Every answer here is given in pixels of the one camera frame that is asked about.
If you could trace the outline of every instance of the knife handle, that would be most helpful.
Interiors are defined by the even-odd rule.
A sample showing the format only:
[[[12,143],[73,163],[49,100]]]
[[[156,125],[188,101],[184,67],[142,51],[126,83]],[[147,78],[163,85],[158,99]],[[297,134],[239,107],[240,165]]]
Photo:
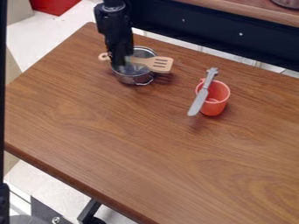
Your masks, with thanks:
[[[207,72],[208,72],[208,75],[206,76],[205,84],[203,86],[203,88],[206,88],[206,89],[208,89],[210,87],[215,75],[218,74],[218,68],[211,67],[209,70],[207,70]]]

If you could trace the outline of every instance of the plastic cup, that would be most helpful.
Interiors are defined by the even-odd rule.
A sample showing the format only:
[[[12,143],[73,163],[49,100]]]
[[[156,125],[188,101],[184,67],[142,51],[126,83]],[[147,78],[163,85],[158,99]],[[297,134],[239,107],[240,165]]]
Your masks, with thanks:
[[[205,79],[201,79],[200,83],[195,89],[198,94],[200,89],[204,86]],[[214,80],[209,87],[209,95],[207,96],[201,113],[206,116],[217,116],[223,112],[226,107],[227,100],[231,95],[231,90],[222,81]]]

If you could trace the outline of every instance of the red bin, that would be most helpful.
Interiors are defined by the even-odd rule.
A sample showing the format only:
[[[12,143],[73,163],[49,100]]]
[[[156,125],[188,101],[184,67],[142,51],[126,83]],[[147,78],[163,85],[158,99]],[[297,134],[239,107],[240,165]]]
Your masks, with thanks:
[[[30,0],[35,11],[61,16],[81,0]]]

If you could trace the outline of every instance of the wooden spatula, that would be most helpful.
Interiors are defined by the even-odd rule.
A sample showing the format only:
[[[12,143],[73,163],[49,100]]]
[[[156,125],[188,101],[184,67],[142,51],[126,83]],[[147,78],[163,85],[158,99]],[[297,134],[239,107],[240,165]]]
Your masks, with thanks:
[[[110,60],[106,52],[101,53],[99,60],[105,61]],[[147,59],[137,58],[137,57],[128,57],[127,62],[135,65],[140,65],[148,67],[150,71],[159,74],[168,74],[172,68],[173,59],[168,57],[151,57]]]

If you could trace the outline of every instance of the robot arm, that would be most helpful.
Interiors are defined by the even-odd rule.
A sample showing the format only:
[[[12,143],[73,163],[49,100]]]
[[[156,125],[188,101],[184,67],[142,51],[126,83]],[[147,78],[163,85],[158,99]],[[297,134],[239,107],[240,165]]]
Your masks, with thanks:
[[[104,0],[94,8],[98,31],[105,36],[113,66],[125,66],[125,57],[134,51],[129,13],[127,0]]]

